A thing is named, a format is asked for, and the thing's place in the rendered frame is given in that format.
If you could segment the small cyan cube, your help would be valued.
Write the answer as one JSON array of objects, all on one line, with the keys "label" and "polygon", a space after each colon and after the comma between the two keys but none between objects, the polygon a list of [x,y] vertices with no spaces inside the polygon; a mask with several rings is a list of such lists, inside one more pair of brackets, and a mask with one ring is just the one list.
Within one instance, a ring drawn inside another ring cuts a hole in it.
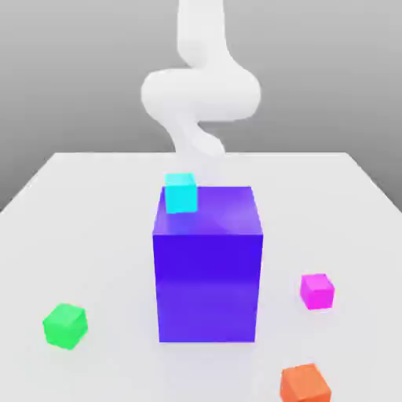
[{"label": "small cyan cube", "polygon": [[168,214],[196,212],[198,210],[198,196],[194,174],[166,174],[165,200]]}]

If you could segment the small magenta cube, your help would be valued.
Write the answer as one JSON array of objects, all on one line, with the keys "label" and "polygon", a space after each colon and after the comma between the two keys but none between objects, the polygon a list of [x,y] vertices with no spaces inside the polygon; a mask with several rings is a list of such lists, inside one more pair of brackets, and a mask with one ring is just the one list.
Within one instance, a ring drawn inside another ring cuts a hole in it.
[{"label": "small magenta cube", "polygon": [[330,309],[335,287],[326,274],[301,276],[300,296],[308,310]]}]

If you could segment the small green cube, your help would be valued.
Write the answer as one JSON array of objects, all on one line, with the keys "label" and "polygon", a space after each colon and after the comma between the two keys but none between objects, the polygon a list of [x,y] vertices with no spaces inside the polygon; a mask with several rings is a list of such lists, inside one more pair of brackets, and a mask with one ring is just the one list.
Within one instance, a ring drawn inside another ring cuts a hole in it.
[{"label": "small green cube", "polygon": [[62,349],[73,350],[88,331],[86,310],[60,303],[42,321],[46,341]]}]

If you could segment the small orange cube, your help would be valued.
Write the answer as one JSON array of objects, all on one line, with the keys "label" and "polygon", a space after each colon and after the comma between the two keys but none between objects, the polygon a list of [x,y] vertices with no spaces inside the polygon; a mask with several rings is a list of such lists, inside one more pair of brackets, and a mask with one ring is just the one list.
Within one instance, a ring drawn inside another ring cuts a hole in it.
[{"label": "small orange cube", "polygon": [[303,364],[282,370],[282,402],[331,402],[331,389],[315,364]]}]

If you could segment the large purple box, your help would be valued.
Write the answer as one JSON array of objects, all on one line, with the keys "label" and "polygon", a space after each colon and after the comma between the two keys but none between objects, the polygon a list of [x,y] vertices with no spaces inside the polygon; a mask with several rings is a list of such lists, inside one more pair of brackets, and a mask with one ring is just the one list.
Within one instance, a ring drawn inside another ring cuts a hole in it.
[{"label": "large purple box", "polygon": [[249,186],[200,187],[195,213],[159,199],[152,232],[161,342],[253,342],[263,231]]}]

